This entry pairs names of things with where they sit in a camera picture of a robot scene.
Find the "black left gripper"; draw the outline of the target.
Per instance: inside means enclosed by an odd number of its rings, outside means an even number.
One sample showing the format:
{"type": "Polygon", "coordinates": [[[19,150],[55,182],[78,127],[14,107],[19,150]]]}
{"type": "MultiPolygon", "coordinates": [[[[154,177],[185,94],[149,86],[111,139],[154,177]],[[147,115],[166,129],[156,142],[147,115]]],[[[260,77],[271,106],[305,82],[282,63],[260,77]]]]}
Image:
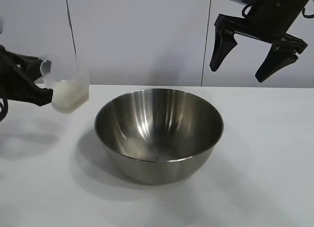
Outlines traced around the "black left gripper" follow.
{"type": "Polygon", "coordinates": [[[42,77],[39,57],[21,55],[0,48],[0,97],[43,106],[52,102],[53,89],[34,82],[42,77]]]}

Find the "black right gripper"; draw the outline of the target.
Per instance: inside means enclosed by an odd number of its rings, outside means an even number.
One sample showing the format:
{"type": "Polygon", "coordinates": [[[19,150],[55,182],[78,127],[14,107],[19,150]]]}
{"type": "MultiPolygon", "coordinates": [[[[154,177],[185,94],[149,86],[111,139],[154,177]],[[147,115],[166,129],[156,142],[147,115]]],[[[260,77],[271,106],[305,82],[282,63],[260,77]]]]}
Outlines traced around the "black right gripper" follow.
{"type": "Polygon", "coordinates": [[[225,57],[237,45],[235,34],[273,44],[255,77],[262,83],[280,69],[297,61],[297,55],[307,47],[302,39],[287,33],[296,18],[305,14],[309,0],[242,0],[241,17],[219,14],[215,26],[215,41],[210,61],[217,71],[225,57]]]}

